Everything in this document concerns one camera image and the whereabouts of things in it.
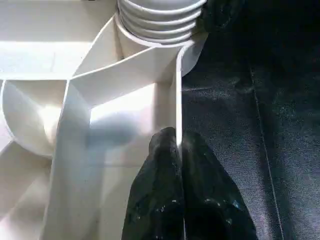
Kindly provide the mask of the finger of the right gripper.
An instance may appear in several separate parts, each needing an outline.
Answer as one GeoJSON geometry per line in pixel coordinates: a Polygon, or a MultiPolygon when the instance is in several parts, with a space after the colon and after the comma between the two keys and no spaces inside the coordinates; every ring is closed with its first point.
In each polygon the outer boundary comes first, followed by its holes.
{"type": "Polygon", "coordinates": [[[245,4],[245,0],[207,0],[200,17],[204,30],[207,33],[226,31],[245,4]]]}

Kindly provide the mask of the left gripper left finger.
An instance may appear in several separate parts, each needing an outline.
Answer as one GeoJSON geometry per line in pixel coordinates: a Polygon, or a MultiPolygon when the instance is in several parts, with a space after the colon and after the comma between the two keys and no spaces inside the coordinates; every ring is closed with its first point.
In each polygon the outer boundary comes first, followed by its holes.
{"type": "Polygon", "coordinates": [[[123,240],[181,240],[184,195],[176,130],[166,127],[149,142],[148,156],[133,180],[123,240]]]}

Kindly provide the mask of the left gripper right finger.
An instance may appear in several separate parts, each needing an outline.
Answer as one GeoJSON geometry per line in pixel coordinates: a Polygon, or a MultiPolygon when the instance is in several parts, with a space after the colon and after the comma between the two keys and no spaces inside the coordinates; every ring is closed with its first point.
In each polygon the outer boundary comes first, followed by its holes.
{"type": "Polygon", "coordinates": [[[256,240],[239,188],[198,133],[184,133],[181,157],[186,238],[256,240]]]}

